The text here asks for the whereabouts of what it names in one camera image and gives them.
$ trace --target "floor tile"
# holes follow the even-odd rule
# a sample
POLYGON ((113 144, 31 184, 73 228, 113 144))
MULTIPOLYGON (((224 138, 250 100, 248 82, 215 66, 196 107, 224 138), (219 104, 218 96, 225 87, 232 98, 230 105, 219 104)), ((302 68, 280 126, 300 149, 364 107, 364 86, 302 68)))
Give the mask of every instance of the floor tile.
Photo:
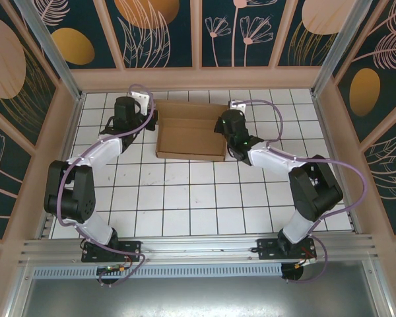
POLYGON ((297 157, 307 157, 304 140, 282 140, 283 150, 297 157))
POLYGON ((292 104, 292 97, 289 89, 270 89, 271 98, 274 104, 292 104))
POLYGON ((142 164, 140 182, 141 186, 163 185, 164 164, 142 164))
POLYGON ((138 211, 135 236, 161 236, 163 211, 138 211))
POLYGON ((269 205, 264 183, 241 184, 241 191, 244 207, 263 207, 269 205))
POLYGON ((139 164, 122 165, 119 164, 116 170, 116 186, 138 186, 139 183, 139 164))
POLYGON ((80 126, 84 125, 101 125, 101 117, 103 116, 102 109, 85 109, 82 111, 81 120, 79 122, 80 126))
POLYGON ((163 214, 164 236, 189 236, 189 210, 165 210, 163 214))
POLYGON ((216 209, 192 209, 191 234, 217 234, 216 209))
MULTIPOLYGON (((284 121, 297 121, 298 118, 296 117, 296 112, 295 112, 295 107, 293 104, 279 104, 277 108, 280 111, 280 114, 282 115, 282 119, 284 121)), ((280 117, 275 112, 276 115, 276 120, 280 121, 280 117)))
POLYGON ((187 91, 169 91, 169 100, 188 101, 187 91))
POLYGON ((190 90, 189 91, 189 101, 190 102, 200 102, 202 104, 210 103, 208 90, 190 90))
POLYGON ((164 163, 163 158, 158 158, 156 156, 156 145, 154 143, 143 145, 142 163, 164 163))
POLYGON ((163 208, 163 186, 141 186, 138 196, 138 210, 163 208))
POLYGON ((144 130, 144 143, 157 143, 158 125, 154 131, 144 130))
POLYGON ((119 155, 118 164, 139 164, 143 153, 142 144, 131 144, 125 152, 119 155))
POLYGON ((75 144, 76 145, 93 144, 97 142, 99 133, 100 133, 100 127, 79 127, 75 144))
POLYGON ((242 208, 217 209, 218 233, 245 233, 244 212, 242 208))
POLYGON ((217 184, 216 198, 217 208, 242 206, 239 184, 217 184))
POLYGON ((136 210, 138 187, 115 187, 112 210, 136 210))
MULTIPOLYGON (((251 99, 261 99, 271 102, 271 94, 269 89, 254 89, 250 90, 251 99)), ((253 102, 252 104, 264 104, 261 102, 253 102)))
POLYGON ((276 121, 275 111, 267 105, 252 106, 256 122, 276 121))
POLYGON ((136 218, 136 211, 114 211, 110 214, 109 225, 115 228, 120 238, 133 238, 136 218))
POLYGON ((188 163, 166 163, 164 183, 166 185, 184 185, 189 183, 188 163))
POLYGON ((214 185, 191 185, 191 208, 215 208, 214 185))
POLYGON ((116 103, 116 98, 126 97, 126 96, 127 96, 127 92, 109 92, 107 94, 105 108, 114 109, 114 104, 116 103))
POLYGON ((237 162, 215 162, 216 183, 239 183, 237 162))
POLYGON ((272 232, 268 207, 244 208, 246 233, 272 232))
POLYGON ((191 163, 191 184, 214 184, 212 162, 191 163))
POLYGON ((116 165, 106 165, 94 171, 94 185, 97 187, 114 186, 116 176, 116 165))
POLYGON ((250 166, 243 162, 239 162, 239 173, 241 183, 258 183, 264 182, 263 169, 250 166))
POLYGON ((168 92, 167 91, 152 91, 151 93, 154 96, 154 99, 161 99, 161 100, 167 100, 168 99, 168 92))
POLYGON ((295 104, 299 120, 318 120, 313 104, 295 104))
POLYGON ((230 101, 229 90, 210 90, 210 103, 228 105, 230 101))
POLYGON ((273 232, 279 232, 288 224, 295 212, 294 206, 270 207, 271 221, 273 222, 273 232))
POLYGON ((245 101, 251 99, 251 94, 249 93, 249 90, 235 89, 230 91, 230 99, 245 101))
POLYGON ((326 159, 330 157, 329 151, 327 150, 327 146, 323 139, 308 139, 304 140, 304 143, 309 157, 313 157, 317 154, 323 156, 326 159))
POLYGON ((304 139, 323 139, 323 132, 318 121, 300 121, 304 139))
POLYGON ((87 94, 84 103, 84 109, 102 109, 106 102, 106 93, 104 94, 87 94))
POLYGON ((279 130, 276 122, 257 122, 257 136, 264 139, 276 139, 279 136, 279 130))
POLYGON ((292 191, 289 183, 267 183, 269 206, 293 205, 292 191))
POLYGON ((189 208, 189 186, 176 185, 164 187, 165 209, 188 209, 189 208))
POLYGON ((112 187, 95 187, 95 210, 109 211, 112 204, 112 187))
POLYGON ((309 89, 290 89, 294 104, 312 104, 309 89))
MULTIPOLYGON (((342 209, 344 205, 336 205, 331 211, 338 211, 342 209)), ((328 230, 352 230, 349 223, 348 213, 339 213, 338 215, 330 216, 325 218, 325 223, 328 230)))
POLYGON ((302 139, 301 130, 297 121, 283 122, 282 140, 302 139))

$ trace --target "wire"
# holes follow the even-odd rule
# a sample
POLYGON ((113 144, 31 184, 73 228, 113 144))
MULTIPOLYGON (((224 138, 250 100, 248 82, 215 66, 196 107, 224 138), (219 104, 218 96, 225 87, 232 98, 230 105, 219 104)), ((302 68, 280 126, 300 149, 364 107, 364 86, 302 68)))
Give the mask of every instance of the wire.
POLYGON ((328 257, 328 255, 327 255, 327 249, 326 249, 324 243, 322 243, 322 241, 321 241, 319 238, 317 238, 316 236, 313 236, 313 235, 310 235, 310 236, 311 236, 315 241, 317 241, 317 242, 320 244, 320 246, 323 248, 323 251, 324 251, 324 265, 323 265, 323 269, 322 269, 321 272, 319 272, 318 275, 316 275, 315 277, 312 277, 312 278, 310 278, 310 279, 305 279, 305 280, 303 280, 303 281, 293 281, 293 282, 296 283, 296 284, 306 284, 306 283, 314 282, 314 281, 316 281, 317 279, 319 279, 319 278, 325 273, 325 270, 327 269, 327 262, 329 261, 329 257, 328 257))
POLYGON ((303 249, 303 251, 304 251, 310 258, 315 258, 315 256, 313 256, 312 253, 309 252, 304 246, 302 246, 301 249, 303 249))
MULTIPOLYGON (((126 281, 128 278, 130 278, 133 274, 135 274, 135 272, 144 264, 145 262, 145 255, 142 253, 133 253, 133 252, 124 252, 124 251, 120 251, 120 250, 116 250, 116 249, 112 249, 109 248, 101 243, 99 243, 98 241, 95 241, 94 239, 92 239, 89 235, 87 235, 86 233, 84 233, 75 223, 64 223, 63 219, 61 218, 61 198, 63 196, 63 190, 65 188, 65 183, 66 183, 66 179, 69 176, 69 173, 72 171, 72 169, 78 164, 80 163, 80 161, 82 161, 84 159, 84 157, 89 154, 91 151, 93 151, 95 148, 97 148, 100 144, 102 144, 103 142, 107 142, 109 140, 112 139, 117 139, 119 137, 125 137, 127 135, 131 135, 131 134, 135 134, 137 132, 140 132, 140 130, 142 130, 152 119, 153 114, 154 114, 154 110, 155 110, 155 103, 154 103, 154 97, 152 96, 151 91, 147 88, 144 87, 143 85, 140 84, 133 84, 129 87, 129 93, 132 92, 132 88, 133 87, 139 87, 143 90, 145 90, 145 92, 149 95, 150 97, 150 103, 151 103, 151 110, 150 110, 150 114, 148 115, 148 117, 146 118, 146 120, 136 129, 133 129, 131 131, 128 132, 124 132, 124 133, 120 133, 117 135, 111 135, 109 137, 105 137, 101 140, 99 140, 98 142, 96 142, 95 144, 91 145, 84 153, 82 153, 81 155, 79 155, 79 158, 77 158, 72 164, 70 164, 67 167, 67 170, 63 173, 63 177, 61 179, 60 182, 60 186, 59 186, 59 191, 57 193, 57 206, 56 206, 56 214, 57 214, 57 220, 59 221, 59 224, 62 227, 69 227, 69 226, 74 226, 74 228, 76 229, 76 231, 83 236, 86 241, 91 242, 99 247, 101 247, 104 250, 113 252, 113 253, 117 253, 117 254, 123 254, 125 256, 139 256, 141 257, 141 261, 139 262, 139 264, 132 269, 131 272, 129 272, 124 278, 122 279, 118 279, 115 283, 113 283, 112 285, 116 286, 119 285, 120 283, 123 283, 124 281, 126 281)), ((101 286, 104 286, 104 283, 101 282, 101 278, 99 278, 101 286)))

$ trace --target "open cardboard box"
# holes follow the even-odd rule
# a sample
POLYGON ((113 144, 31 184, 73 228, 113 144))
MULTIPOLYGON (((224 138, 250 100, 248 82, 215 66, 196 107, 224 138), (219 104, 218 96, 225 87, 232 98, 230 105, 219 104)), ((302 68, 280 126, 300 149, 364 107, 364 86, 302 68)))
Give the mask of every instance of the open cardboard box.
POLYGON ((214 128, 228 106, 156 100, 156 107, 158 158, 224 161, 226 140, 214 128))

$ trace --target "purple cable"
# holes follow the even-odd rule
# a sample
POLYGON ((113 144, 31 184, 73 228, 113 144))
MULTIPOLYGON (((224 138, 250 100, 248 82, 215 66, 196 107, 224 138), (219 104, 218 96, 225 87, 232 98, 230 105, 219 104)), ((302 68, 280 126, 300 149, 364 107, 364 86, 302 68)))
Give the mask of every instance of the purple cable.
POLYGON ((321 270, 321 272, 319 272, 318 275, 316 275, 316 276, 314 276, 314 277, 312 277, 310 279, 305 279, 303 281, 293 281, 296 284, 305 284, 305 283, 314 282, 315 280, 319 279, 325 273, 325 270, 327 269, 327 262, 329 261, 329 256, 327 255, 327 249, 326 249, 324 243, 322 243, 322 241, 319 238, 317 238, 316 236, 313 236, 313 235, 311 235, 311 237, 315 241, 317 241, 320 244, 320 246, 323 248, 323 251, 324 251, 324 265, 323 265, 323 269, 321 270))
POLYGON ((282 137, 282 134, 283 134, 283 117, 282 117, 282 114, 280 113, 280 110, 272 102, 269 102, 269 101, 266 101, 266 100, 262 100, 262 99, 251 99, 251 100, 245 100, 245 101, 238 101, 238 102, 234 102, 234 103, 235 104, 252 104, 252 102, 261 102, 263 104, 268 104, 269 106, 273 107, 275 112, 277 112, 277 114, 279 115, 279 121, 280 121, 279 136, 276 139, 274 139, 274 140, 267 140, 267 144, 270 144, 272 142, 280 141, 280 139, 282 137))
MULTIPOLYGON (((139 87, 139 88, 145 90, 145 92, 150 96, 151 111, 150 111, 150 114, 148 115, 148 118, 145 120, 145 122, 143 124, 141 124, 139 127, 137 127, 136 129, 134 129, 132 131, 128 131, 128 132, 120 133, 120 134, 117 134, 117 135, 111 135, 109 137, 105 137, 102 140, 99 140, 95 144, 91 145, 84 153, 79 155, 79 158, 77 158, 72 164, 70 164, 68 166, 67 170, 63 173, 63 177, 61 179, 61 183, 60 183, 60 186, 59 186, 59 191, 57 193, 57 206, 56 206, 57 210, 56 210, 56 214, 57 214, 57 220, 59 221, 59 224, 62 227, 74 226, 76 231, 79 232, 79 234, 81 236, 86 238, 86 240, 88 242, 94 243, 95 245, 97 245, 97 246, 99 246, 99 247, 101 247, 101 248, 103 248, 103 249, 105 249, 107 251, 110 251, 110 252, 113 252, 113 253, 118 253, 118 254, 123 254, 123 255, 126 255, 126 256, 140 256, 140 257, 142 257, 142 260, 139 262, 139 264, 136 266, 136 268, 133 269, 129 274, 127 274, 123 279, 118 279, 115 283, 111 284, 113 286, 116 286, 116 285, 126 281, 128 278, 130 278, 130 276, 133 275, 140 268, 140 266, 144 264, 145 255, 142 254, 142 253, 124 252, 124 251, 120 251, 120 250, 115 250, 115 249, 109 248, 109 247, 107 247, 107 246, 95 241, 90 236, 88 236, 87 234, 82 232, 80 229, 78 229, 75 226, 75 223, 64 223, 63 219, 61 218, 61 198, 63 196, 63 190, 65 188, 66 179, 69 176, 70 171, 72 171, 72 169, 76 166, 76 164, 78 164, 87 154, 89 154, 92 150, 97 148, 97 146, 99 146, 103 142, 106 142, 106 141, 109 141, 109 140, 112 140, 112 139, 116 139, 118 137, 125 137, 127 135, 131 135, 131 134, 135 134, 136 132, 139 132, 140 130, 142 130, 150 122, 150 120, 152 118, 152 115, 154 114, 154 109, 155 109, 155 103, 154 103, 154 98, 152 96, 152 93, 151 93, 151 91, 148 88, 146 88, 146 87, 144 87, 143 85, 140 85, 140 84, 131 85, 129 87, 129 92, 132 91, 133 87, 139 87)), ((103 286, 104 284, 101 281, 101 277, 99 277, 99 280, 100 280, 101 285, 103 286)))

